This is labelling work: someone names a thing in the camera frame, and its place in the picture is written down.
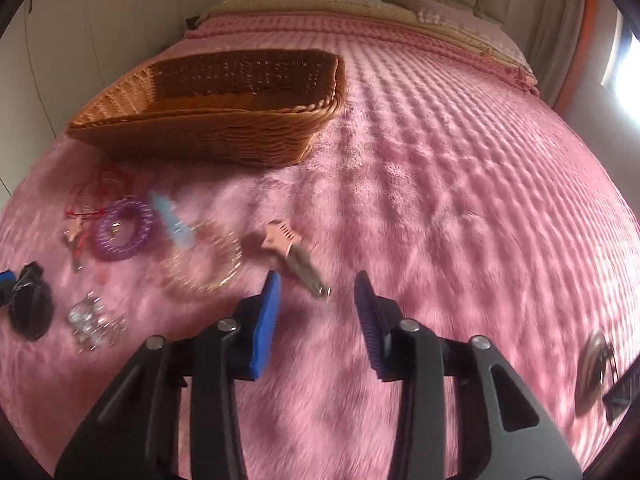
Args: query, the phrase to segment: pink bedspread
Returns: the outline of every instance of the pink bedspread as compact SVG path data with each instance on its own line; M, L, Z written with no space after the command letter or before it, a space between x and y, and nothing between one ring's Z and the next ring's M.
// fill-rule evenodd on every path
M249 478L386 478L399 389L377 382L369 368L353 304L361 269L380 294L437 334L489 336L587 465L611 429L601 408L575 418L578 351L599 326L621 370L640 349L638 226L594 156L517 73L391 25L320 15L220 17L163 55L255 47L322 48L345 59L346 109L308 161L269 171L123 165L136 193L167 193L185 221L215 219L241 235L245 264L215 299L171 298L156 245L106 266L104 286L89 256L85 270L71 272L60 241L63 203L101 163L93 148L60 138L5 208L0 268L37 260L57 304L49 333L36 343L16 335L0 313L0 403L29 449L53 471L146 337L194 335L255 294L267 270L280 265L258 250L260 232L286 218L333 293L316 301L294 279L283 282L266 376L238 384ZM78 354L65 318L89 290L128 314L129 336ZM188 476L182 420L180 472Z

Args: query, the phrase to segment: orange curtain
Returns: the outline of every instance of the orange curtain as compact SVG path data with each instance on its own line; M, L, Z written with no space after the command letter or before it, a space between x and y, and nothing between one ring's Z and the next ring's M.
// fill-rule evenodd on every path
M589 49L593 38L593 27L596 17L596 0L584 0L584 12L582 14L582 26L574 56L569 66L569 72L564 79L558 100L554 106L556 113L562 115L578 87L580 76L589 57Z

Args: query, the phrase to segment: sunlight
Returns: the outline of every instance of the sunlight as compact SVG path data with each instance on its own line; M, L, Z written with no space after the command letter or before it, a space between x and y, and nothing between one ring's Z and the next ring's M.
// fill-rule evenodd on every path
M620 65L616 96L628 112L640 121L640 41L633 39L628 56Z

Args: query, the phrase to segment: clear bangle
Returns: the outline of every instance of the clear bangle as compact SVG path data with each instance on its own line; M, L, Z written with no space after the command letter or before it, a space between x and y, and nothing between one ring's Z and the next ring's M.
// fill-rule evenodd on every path
M228 283L238 272L242 261L240 241L233 232L225 231L219 224L203 221L192 224L195 245L185 249L173 246L165 261L169 284L177 291L205 296ZM206 278L194 277L190 269L190 256L201 244L207 244L213 252L209 275Z

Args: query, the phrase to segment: blue hair clip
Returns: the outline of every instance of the blue hair clip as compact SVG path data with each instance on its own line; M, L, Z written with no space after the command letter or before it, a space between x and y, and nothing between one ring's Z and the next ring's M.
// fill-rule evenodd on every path
M162 223L171 240L182 249L189 249L195 243L195 236L188 225L178 220L173 212L171 201L165 196L155 192L149 194L151 206L160 213Z

